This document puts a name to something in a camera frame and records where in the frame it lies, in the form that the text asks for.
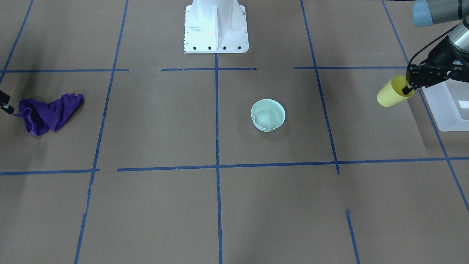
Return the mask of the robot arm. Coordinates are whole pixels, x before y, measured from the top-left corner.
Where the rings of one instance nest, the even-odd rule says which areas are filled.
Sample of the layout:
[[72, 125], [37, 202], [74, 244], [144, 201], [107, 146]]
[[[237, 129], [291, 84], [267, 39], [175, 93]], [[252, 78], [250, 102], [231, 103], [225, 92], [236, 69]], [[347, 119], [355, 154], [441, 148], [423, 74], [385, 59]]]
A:
[[403, 95], [446, 80], [469, 81], [468, 1], [416, 0], [412, 6], [412, 22], [417, 27], [454, 21], [459, 23], [412, 56], [406, 68]]

